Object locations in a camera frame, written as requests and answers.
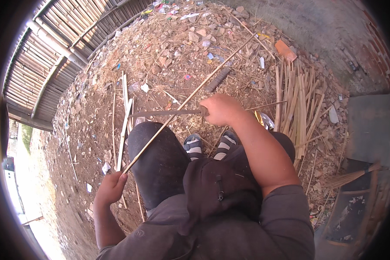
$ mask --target dark gray t-shirt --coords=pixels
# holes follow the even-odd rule
[[[300,185],[279,187],[267,195],[260,223],[229,210],[181,236],[177,226],[187,217],[185,195],[172,196],[119,244],[102,248],[97,259],[314,258],[314,233]]]

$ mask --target wooden fence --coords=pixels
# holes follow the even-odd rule
[[[9,117],[52,131],[62,93],[114,31],[131,22],[150,0],[42,1],[19,36],[3,93]]]

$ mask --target person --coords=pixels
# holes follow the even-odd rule
[[[292,164],[293,143],[267,131],[228,95],[200,105],[209,111],[206,121],[232,127],[239,139],[225,132],[208,159],[198,135],[182,146],[164,128],[132,167],[148,219],[127,237],[110,211],[127,174],[106,175],[94,199],[97,259],[313,259],[314,233]],[[135,126],[130,158],[161,126]]]

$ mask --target soil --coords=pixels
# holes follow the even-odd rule
[[[134,99],[133,112],[176,110],[179,104],[174,103],[166,92],[182,103],[220,64],[219,57],[228,57],[250,37],[243,27],[233,24],[232,29],[222,26],[225,29],[214,34],[216,41],[211,41],[208,48],[201,45],[201,40],[199,43],[192,42],[188,39],[189,32],[205,29],[209,34],[213,31],[209,25],[224,25],[234,20],[230,19],[226,9],[215,4],[208,4],[208,9],[193,4],[189,7],[187,10],[180,9],[178,14],[182,16],[187,13],[201,13],[195,22],[187,19],[181,21],[170,15],[154,12],[149,14],[149,19],[136,21],[110,40],[97,53],[89,67],[79,72],[75,82],[62,95],[54,119],[54,133],[41,134],[38,149],[45,151],[47,167],[55,188],[58,226],[61,234],[69,241],[64,247],[64,254],[68,259],[90,259],[98,253],[92,202],[104,177],[101,168],[106,161],[105,154],[111,150],[112,157],[107,161],[111,167],[114,166],[114,157],[118,156],[120,132],[125,117],[122,72],[127,76],[129,98]],[[252,30],[271,35],[266,44],[272,54],[277,56],[273,44],[282,39],[289,45],[296,45],[300,62],[313,66],[320,78],[325,75],[328,89],[322,112],[338,99],[338,89],[335,88],[338,81],[332,71],[326,68],[326,64],[315,58],[317,55],[300,50],[293,40],[287,39],[269,23],[245,16],[240,19],[246,21]],[[208,53],[212,53],[216,58],[210,60]],[[259,57],[265,58],[265,69],[260,68]],[[167,60],[171,60],[170,64],[164,65],[163,62],[167,63]],[[268,51],[252,40],[231,60],[231,72],[216,92],[235,97],[245,109],[273,103],[276,101],[274,67],[278,64],[278,60],[272,59]],[[145,83],[149,87],[147,93],[140,89]],[[199,109],[199,101],[210,95],[212,94],[207,91],[199,91],[184,109]],[[346,135],[346,107],[343,103],[341,107],[344,117],[340,123],[335,125],[328,122],[325,125],[323,119],[327,114],[318,120],[317,131],[313,136],[321,132],[323,137],[308,144],[308,152],[297,169],[301,169],[299,177],[304,190],[310,185],[309,211],[310,215],[317,216],[316,221],[313,221],[315,228],[329,216],[333,200],[328,198],[334,198],[336,194],[336,191],[323,190],[320,185],[329,176],[337,174],[339,169]],[[258,111],[267,114],[271,119],[275,116],[275,106],[262,107]],[[168,116],[147,118],[162,123],[167,119]],[[198,115],[177,116],[169,127],[181,143],[188,135],[198,133],[203,138],[205,154],[213,154],[215,144],[224,129],[205,122]],[[317,158],[314,158],[316,150],[319,153]],[[128,164],[130,159],[127,154],[127,140],[122,157],[124,165]],[[317,163],[314,168],[322,173],[319,176],[313,174],[315,160]],[[92,186],[91,192],[87,191],[87,184]],[[129,235],[142,223],[135,180],[131,172],[123,194],[127,209],[120,200],[112,204],[111,210],[122,230]]]

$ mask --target knife handle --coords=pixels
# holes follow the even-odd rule
[[[204,107],[204,106],[200,106],[201,108],[201,116],[202,117],[207,117],[210,115],[210,113],[208,112],[208,108]]]

